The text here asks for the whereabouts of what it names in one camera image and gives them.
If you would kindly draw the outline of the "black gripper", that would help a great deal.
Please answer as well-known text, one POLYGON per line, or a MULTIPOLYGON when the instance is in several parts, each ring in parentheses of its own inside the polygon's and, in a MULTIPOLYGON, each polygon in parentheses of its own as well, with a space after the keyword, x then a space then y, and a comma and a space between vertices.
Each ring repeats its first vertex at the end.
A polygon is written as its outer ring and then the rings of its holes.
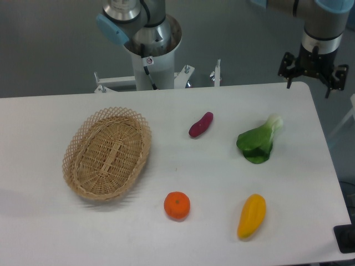
POLYGON ((312 51, 300 47, 298 56, 286 52, 278 69, 278 76, 287 80, 287 89, 290 89, 294 78, 307 76, 318 79, 327 87, 325 98, 328 98, 331 90, 344 90, 349 65, 334 65, 337 51, 321 54, 318 46, 312 51))

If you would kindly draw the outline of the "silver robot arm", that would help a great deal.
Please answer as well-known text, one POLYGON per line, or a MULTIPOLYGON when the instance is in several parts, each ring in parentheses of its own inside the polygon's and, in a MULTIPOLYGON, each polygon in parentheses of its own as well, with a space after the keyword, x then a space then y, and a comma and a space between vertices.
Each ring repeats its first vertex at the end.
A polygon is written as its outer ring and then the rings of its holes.
POLYGON ((304 21, 298 56, 286 52, 278 76, 291 87, 294 78, 307 76, 318 79, 327 87, 325 98, 332 90, 344 90, 349 66, 334 64, 343 32, 354 1, 252 1, 265 9, 290 14, 304 21))

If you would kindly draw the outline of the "silver robot base arm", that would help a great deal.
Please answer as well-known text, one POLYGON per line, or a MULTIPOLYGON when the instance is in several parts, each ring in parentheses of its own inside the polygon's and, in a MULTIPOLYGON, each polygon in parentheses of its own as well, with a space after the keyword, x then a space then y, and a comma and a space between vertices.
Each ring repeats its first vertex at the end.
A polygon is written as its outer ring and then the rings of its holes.
POLYGON ((171 28, 165 1, 103 1, 96 23, 109 41, 141 57, 169 52, 171 28))

